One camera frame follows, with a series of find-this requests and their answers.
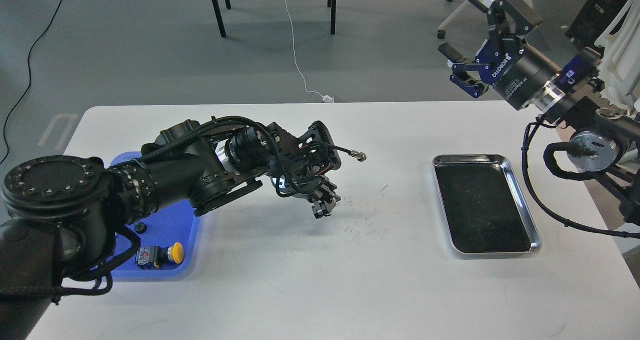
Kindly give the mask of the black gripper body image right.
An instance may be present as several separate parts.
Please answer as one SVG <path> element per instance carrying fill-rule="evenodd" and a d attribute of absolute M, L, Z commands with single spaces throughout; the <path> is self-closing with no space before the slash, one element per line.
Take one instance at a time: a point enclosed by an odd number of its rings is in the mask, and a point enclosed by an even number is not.
<path fill-rule="evenodd" d="M 533 104 L 549 111 L 566 95 L 554 82 L 560 67 L 528 45 L 526 39 L 516 35 L 487 39 L 475 58 L 482 82 L 516 110 Z"/>

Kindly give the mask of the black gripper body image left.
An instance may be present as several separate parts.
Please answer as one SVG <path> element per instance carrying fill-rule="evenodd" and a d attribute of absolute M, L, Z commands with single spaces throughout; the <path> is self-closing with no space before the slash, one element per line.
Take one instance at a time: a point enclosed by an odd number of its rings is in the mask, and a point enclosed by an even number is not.
<path fill-rule="evenodd" d="M 313 173 L 302 174 L 295 178 L 297 187 L 303 190 L 303 194 L 295 194 L 295 198 L 306 199 L 308 202 L 313 201 L 326 203 L 339 202 L 340 196 L 336 194 L 338 188 L 325 174 L 316 176 Z"/>

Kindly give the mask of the black robot arm image left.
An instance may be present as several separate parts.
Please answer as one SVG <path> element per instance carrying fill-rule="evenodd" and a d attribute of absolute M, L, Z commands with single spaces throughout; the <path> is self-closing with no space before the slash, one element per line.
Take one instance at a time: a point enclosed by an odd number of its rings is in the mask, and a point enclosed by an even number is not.
<path fill-rule="evenodd" d="M 1 197 L 1 337 L 25 339 L 51 303 L 100 296 L 112 271 L 132 258 L 131 224 L 183 199 L 204 215 L 257 190 L 270 177 L 281 198 L 306 199 L 316 218 L 340 201 L 326 173 L 341 166 L 321 121 L 302 136 L 240 116 L 187 120 L 163 130 L 141 155 L 106 167 L 98 157 L 55 155 L 19 164 Z"/>

